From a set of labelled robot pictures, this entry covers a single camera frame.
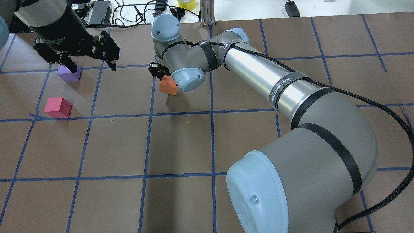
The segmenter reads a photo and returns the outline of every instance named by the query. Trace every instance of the yellow object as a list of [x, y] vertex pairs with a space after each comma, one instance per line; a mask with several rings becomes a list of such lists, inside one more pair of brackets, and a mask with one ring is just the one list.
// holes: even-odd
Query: yellow object
[[178, 0], [178, 6], [187, 10], [194, 10], [197, 6], [196, 0]]

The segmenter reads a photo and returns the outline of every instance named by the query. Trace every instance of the light blue joint cap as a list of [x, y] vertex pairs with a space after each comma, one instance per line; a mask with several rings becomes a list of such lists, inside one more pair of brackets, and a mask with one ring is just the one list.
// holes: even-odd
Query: light blue joint cap
[[9, 27], [4, 19], [0, 16], [0, 49], [7, 43], [9, 39]]
[[233, 29], [224, 31], [224, 32], [234, 32], [236, 33], [244, 42], [246, 42], [248, 45], [250, 45], [250, 40], [249, 37], [247, 36], [247, 34], [244, 32], [243, 29], [241, 29], [240, 27], [235, 27]]
[[182, 91], [192, 91], [204, 83], [205, 75], [198, 68], [182, 68], [176, 70], [171, 75]]
[[262, 152], [251, 151], [230, 167], [227, 188], [246, 233], [287, 233], [289, 215], [283, 185]]
[[158, 15], [151, 24], [151, 36], [159, 42], [168, 42], [181, 35], [180, 21], [172, 15]]

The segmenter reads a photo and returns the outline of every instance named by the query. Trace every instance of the robotic arm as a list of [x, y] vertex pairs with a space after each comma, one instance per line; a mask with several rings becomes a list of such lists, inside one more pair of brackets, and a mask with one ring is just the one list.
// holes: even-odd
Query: robotic arm
[[240, 28], [189, 48], [179, 21], [155, 13], [151, 35], [154, 76], [171, 74], [181, 90], [190, 91], [204, 82], [205, 72], [224, 65], [291, 121], [292, 131], [249, 152], [227, 172], [244, 230], [337, 232], [335, 209], [364, 188], [378, 166], [375, 134], [358, 108], [260, 56]]
[[46, 62], [57, 62], [76, 73], [77, 65], [69, 56], [86, 55], [106, 61], [113, 71], [116, 70], [117, 44], [107, 32], [99, 36], [87, 33], [66, 0], [0, 0], [0, 5], [1, 47], [7, 40], [8, 25], [14, 13], [37, 34], [33, 47]]

